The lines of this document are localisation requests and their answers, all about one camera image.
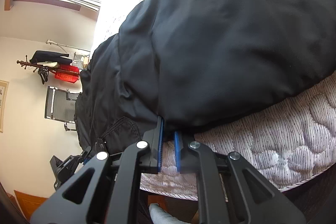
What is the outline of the black pants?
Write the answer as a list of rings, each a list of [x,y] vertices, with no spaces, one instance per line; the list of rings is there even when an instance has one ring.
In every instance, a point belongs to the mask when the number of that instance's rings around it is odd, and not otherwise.
[[[143,0],[94,51],[75,103],[80,147],[123,151],[239,120],[335,71],[335,0]]]

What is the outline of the black mesh chair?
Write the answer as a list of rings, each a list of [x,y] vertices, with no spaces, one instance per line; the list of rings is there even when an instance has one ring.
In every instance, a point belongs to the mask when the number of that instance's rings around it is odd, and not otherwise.
[[[79,92],[71,92],[48,86],[45,104],[45,118],[64,124],[66,131],[76,131],[75,102]]]

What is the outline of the grey quilted bedspread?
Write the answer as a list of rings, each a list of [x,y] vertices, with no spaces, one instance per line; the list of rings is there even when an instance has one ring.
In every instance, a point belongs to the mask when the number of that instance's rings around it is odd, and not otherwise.
[[[335,163],[335,71],[294,97],[190,135],[215,152],[240,152],[279,189],[303,184]]]

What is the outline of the red bag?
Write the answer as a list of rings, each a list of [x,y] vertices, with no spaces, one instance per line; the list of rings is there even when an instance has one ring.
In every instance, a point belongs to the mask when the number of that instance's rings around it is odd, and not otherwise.
[[[72,66],[72,65],[64,65],[64,64],[60,64],[58,69],[61,70],[57,71],[54,75],[54,77],[56,79],[68,82],[68,83],[72,83],[74,84],[75,82],[77,82],[79,80],[79,73],[80,70],[79,68]]]

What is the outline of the wooden coat rack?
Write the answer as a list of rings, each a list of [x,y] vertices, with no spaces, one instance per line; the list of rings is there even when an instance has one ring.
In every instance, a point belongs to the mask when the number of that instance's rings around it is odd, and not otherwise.
[[[57,71],[60,71],[60,69],[58,69],[59,67],[59,63],[57,62],[42,62],[42,63],[37,63],[37,64],[32,64],[28,61],[28,58],[26,56],[26,60],[17,60],[17,64],[19,64],[21,67],[24,67],[25,69],[27,67],[33,67],[34,68],[34,72],[38,71],[38,70],[47,70],[53,74],[55,74]]]

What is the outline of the black garment on rack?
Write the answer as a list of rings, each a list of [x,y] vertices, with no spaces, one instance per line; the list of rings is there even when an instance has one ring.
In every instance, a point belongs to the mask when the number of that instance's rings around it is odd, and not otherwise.
[[[59,64],[70,65],[72,63],[72,59],[69,59],[69,56],[70,55],[67,53],[36,51],[30,59],[30,63],[37,64],[42,62],[57,62]]]

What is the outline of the framed wall picture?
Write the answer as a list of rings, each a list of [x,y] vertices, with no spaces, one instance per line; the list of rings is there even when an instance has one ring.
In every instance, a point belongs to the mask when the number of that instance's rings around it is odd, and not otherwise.
[[[8,87],[8,81],[0,80],[0,132],[3,132],[4,113]]]

